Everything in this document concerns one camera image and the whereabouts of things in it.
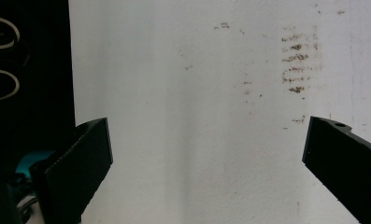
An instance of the stained white surface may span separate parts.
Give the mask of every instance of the stained white surface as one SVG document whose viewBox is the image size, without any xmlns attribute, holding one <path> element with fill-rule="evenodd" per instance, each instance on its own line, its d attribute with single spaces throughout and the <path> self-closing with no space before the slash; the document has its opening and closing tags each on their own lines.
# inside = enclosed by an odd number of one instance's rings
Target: stained white surface
<svg viewBox="0 0 371 224">
<path fill-rule="evenodd" d="M 371 1 L 69 2 L 114 155 L 83 223 L 358 223 L 301 159 L 312 115 L 371 141 Z"/>
</svg>

